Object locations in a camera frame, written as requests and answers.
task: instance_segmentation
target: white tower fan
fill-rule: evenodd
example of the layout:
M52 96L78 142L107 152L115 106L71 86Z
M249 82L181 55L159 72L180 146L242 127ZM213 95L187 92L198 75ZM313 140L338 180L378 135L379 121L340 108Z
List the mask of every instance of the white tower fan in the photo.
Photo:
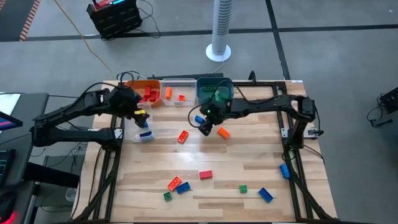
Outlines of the white tower fan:
M213 35L206 48L207 57L214 62L224 62L231 56L231 48L226 44L229 32L233 0L215 0Z

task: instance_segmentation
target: table leg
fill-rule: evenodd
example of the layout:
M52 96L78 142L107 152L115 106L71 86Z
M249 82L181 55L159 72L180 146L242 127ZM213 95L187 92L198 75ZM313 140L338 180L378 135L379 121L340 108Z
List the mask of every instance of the table leg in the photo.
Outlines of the table leg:
M80 177L75 174L28 162L24 180L76 188L79 184Z

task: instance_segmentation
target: computer screen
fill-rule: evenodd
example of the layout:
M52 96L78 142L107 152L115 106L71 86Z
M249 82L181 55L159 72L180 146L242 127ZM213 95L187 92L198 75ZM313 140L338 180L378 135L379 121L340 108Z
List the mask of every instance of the computer screen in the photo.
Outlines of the computer screen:
M21 127L23 122L0 111L0 131Z

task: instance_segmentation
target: teal bin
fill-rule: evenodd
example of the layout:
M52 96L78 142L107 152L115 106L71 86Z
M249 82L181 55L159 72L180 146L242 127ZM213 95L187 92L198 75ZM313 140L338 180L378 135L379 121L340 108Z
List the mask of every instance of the teal bin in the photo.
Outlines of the teal bin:
M197 81L197 97L199 103L206 102L214 93L217 85L222 81L224 82L218 87L213 99L216 101L232 99L234 96L234 86L230 78L199 78Z

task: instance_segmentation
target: wooden table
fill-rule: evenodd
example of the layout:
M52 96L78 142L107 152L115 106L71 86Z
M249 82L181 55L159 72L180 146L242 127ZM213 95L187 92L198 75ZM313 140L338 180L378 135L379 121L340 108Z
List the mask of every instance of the wooden table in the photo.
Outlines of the wooden table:
M302 82L286 81L288 94L305 95ZM272 97L269 87L242 87L249 100ZM237 90L234 97L240 97ZM152 108L151 129L155 139L134 144L125 138L118 172L112 222L271 222L295 221L289 182L279 170L283 160L280 129L275 112L250 114L229 119L222 125L231 137L222 139L214 127L209 136L192 128L187 113L192 107L160 106ZM95 116L94 128L107 128L110 115ZM177 143L182 130L189 132L185 144ZM318 141L305 140L316 149ZM79 215L88 204L94 163L100 145L89 143L81 172ZM96 192L103 160L96 167L93 195ZM306 149L301 150L308 189L327 213L335 217L335 207L322 160ZM212 170L213 178L200 180L198 172ZM179 176L192 190L164 200L167 185ZM246 184L248 192L239 193ZM274 200L266 203L258 194L265 187ZM302 194L298 190L302 216L305 217ZM99 217L104 217L107 193Z

